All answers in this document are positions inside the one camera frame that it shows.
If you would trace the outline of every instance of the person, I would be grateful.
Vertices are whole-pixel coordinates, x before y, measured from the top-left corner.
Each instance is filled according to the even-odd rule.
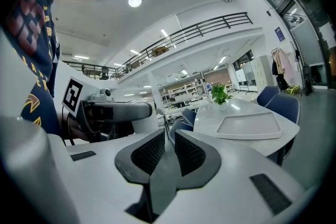
[[[64,138],[53,97],[60,43],[52,21],[53,0],[16,0],[5,19],[5,33],[24,64],[35,74],[36,84],[27,97],[22,117],[40,125],[47,133]],[[85,139],[79,130],[76,138]]]

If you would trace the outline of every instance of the white pillar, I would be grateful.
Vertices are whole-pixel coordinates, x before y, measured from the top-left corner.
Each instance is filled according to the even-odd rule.
[[[152,87],[152,95],[154,97],[154,102],[156,104],[156,107],[161,109],[164,112],[164,107],[163,107],[162,98],[161,98],[160,91],[159,91],[159,86],[152,72],[148,72],[148,79],[149,79],[150,86]]]

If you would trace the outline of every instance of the black railing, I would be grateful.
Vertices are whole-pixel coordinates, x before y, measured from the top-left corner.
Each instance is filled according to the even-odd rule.
[[[209,20],[204,20],[200,23],[190,25],[183,28],[168,37],[162,38],[154,44],[148,46],[133,56],[122,67],[118,68],[118,78],[131,72],[133,69],[143,65],[170,49],[176,48],[176,45],[191,40],[195,37],[204,37],[204,35],[224,28],[231,28],[241,24],[253,24],[247,16],[247,12],[233,13],[224,16],[219,16]]]
[[[63,62],[92,79],[117,80],[119,77],[117,68],[97,66],[92,65],[90,63],[81,63],[81,62],[70,62],[70,61],[63,61]]]

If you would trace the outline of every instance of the white cabinet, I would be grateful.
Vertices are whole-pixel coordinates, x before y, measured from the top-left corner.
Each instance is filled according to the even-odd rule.
[[[259,93],[261,93],[266,86],[274,86],[271,67],[266,55],[256,58],[250,63]]]

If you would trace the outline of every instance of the green plant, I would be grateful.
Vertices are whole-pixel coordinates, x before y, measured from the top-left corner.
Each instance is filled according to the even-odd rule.
[[[231,99],[233,96],[232,95],[227,95],[224,92],[225,85],[218,85],[218,86],[213,86],[211,93],[212,93],[212,99],[214,100],[215,103],[221,105],[226,102],[226,100]]]

